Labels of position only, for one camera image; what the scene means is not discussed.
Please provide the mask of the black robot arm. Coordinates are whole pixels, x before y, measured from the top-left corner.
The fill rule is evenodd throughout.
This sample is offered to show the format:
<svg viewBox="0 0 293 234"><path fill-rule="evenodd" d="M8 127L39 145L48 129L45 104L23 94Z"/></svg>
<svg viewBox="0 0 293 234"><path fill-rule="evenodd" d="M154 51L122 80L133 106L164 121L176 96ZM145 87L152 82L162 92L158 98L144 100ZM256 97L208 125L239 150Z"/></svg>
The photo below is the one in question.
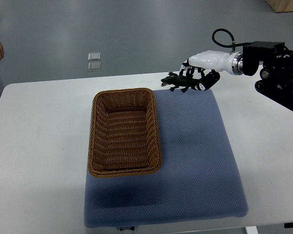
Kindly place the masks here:
<svg viewBox="0 0 293 234"><path fill-rule="evenodd" d="M253 76L259 63L257 92L293 111L293 50L283 42L255 41L243 46L242 71Z"/></svg>

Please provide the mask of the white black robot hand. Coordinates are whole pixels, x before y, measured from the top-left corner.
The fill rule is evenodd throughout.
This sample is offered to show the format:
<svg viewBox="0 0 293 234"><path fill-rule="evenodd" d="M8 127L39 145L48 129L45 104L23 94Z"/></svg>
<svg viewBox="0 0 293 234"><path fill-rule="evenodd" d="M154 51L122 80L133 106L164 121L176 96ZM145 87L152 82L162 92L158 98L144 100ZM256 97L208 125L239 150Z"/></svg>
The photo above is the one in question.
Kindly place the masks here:
<svg viewBox="0 0 293 234"><path fill-rule="evenodd" d="M201 78L195 87L199 91L206 91L220 79L220 72L226 71L231 75L241 75L243 67L243 54L241 52L219 52L208 50L185 60L179 75L192 78L194 71L200 73Z"/></svg>

